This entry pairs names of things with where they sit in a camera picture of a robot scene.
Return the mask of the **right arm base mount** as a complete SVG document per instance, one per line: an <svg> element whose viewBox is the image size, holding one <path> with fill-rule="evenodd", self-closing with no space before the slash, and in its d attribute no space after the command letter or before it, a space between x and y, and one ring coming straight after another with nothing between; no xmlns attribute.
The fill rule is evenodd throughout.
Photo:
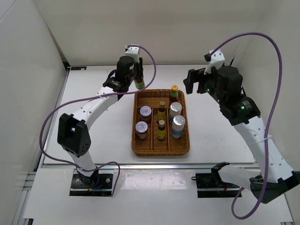
<svg viewBox="0 0 300 225"><path fill-rule="evenodd" d="M198 198L234 198L240 187L232 183L223 182L218 174L228 162L222 162L211 168L209 173L196 173L191 177L196 182Z"/></svg>

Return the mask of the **silver-lid bead jar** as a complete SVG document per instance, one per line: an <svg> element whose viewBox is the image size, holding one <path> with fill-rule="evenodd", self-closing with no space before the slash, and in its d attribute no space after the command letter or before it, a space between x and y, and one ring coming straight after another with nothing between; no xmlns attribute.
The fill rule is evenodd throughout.
<svg viewBox="0 0 300 225"><path fill-rule="evenodd" d="M169 110L169 123L172 124L173 118L177 115L181 115L182 105L179 102L173 102L170 105Z"/></svg>
<svg viewBox="0 0 300 225"><path fill-rule="evenodd" d="M171 136L175 139L179 139L183 133L185 124L185 117L182 115L176 115L172 121Z"/></svg>

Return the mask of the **small yellow bottle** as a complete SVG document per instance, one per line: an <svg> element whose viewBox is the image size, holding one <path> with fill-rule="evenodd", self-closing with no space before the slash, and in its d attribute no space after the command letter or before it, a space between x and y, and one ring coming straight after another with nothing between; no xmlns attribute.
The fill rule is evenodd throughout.
<svg viewBox="0 0 300 225"><path fill-rule="evenodd" d="M166 135L165 121L160 120L158 122L158 131L157 131L158 140L163 141L165 139L165 135Z"/></svg>
<svg viewBox="0 0 300 225"><path fill-rule="evenodd" d="M157 122L160 122L161 120L165 121L165 101L159 102L159 108L157 112Z"/></svg>

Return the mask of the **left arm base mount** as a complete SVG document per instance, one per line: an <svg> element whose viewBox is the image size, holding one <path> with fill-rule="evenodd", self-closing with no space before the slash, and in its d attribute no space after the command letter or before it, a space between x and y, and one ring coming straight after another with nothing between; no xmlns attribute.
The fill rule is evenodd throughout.
<svg viewBox="0 0 300 225"><path fill-rule="evenodd" d="M85 177L79 172L73 172L69 195L112 197L119 177L120 170L118 170L118 173L113 171L105 173L95 171L91 177Z"/></svg>

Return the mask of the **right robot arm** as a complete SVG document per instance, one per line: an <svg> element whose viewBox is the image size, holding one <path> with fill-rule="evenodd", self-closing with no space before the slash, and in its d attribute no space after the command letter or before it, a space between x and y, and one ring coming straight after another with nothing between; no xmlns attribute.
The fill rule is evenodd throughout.
<svg viewBox="0 0 300 225"><path fill-rule="evenodd" d="M270 136L265 134L265 125L255 102L242 93L243 77L231 66L188 71L183 83L186 93L193 92L198 83L198 94L208 93L218 104L221 113L246 142L260 171L253 172L222 162L212 167L210 173L197 174L201 189L223 188L227 183L248 189L267 204L300 183L300 173L293 170L283 159Z"/></svg>

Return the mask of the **red sauce bottle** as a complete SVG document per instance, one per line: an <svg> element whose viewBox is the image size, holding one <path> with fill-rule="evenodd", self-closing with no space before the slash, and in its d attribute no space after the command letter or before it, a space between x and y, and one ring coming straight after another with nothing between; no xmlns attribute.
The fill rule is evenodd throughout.
<svg viewBox="0 0 300 225"><path fill-rule="evenodd" d="M135 87L138 90L141 90L141 89L143 89L145 87L145 82L144 82L143 76L136 77L134 79L134 83L135 83Z"/></svg>
<svg viewBox="0 0 300 225"><path fill-rule="evenodd" d="M174 84L171 87L170 95L169 95L169 100L170 104L173 102L178 102L179 95L178 95L178 85Z"/></svg>

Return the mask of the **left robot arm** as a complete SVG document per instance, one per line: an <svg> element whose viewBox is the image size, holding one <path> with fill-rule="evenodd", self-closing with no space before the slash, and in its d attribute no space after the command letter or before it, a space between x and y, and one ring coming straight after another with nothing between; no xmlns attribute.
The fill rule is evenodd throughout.
<svg viewBox="0 0 300 225"><path fill-rule="evenodd" d="M96 165L89 154L91 138L89 129L98 117L111 105L115 104L124 93L128 92L133 80L143 76L143 59L138 61L131 56L122 56L117 68L112 71L94 100L88 101L73 114L62 114L59 118L57 142L78 165L78 173L82 182L92 188L98 183Z"/></svg>

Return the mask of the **white-lid brown jar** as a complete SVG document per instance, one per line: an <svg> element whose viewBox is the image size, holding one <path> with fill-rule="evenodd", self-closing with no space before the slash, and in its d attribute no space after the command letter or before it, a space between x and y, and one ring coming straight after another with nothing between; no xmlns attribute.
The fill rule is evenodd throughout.
<svg viewBox="0 0 300 225"><path fill-rule="evenodd" d="M151 120L152 109L145 105L140 108L140 119L148 123Z"/></svg>
<svg viewBox="0 0 300 225"><path fill-rule="evenodd" d="M147 137L148 124L144 121L139 121L135 125L135 134L140 140L144 140Z"/></svg>

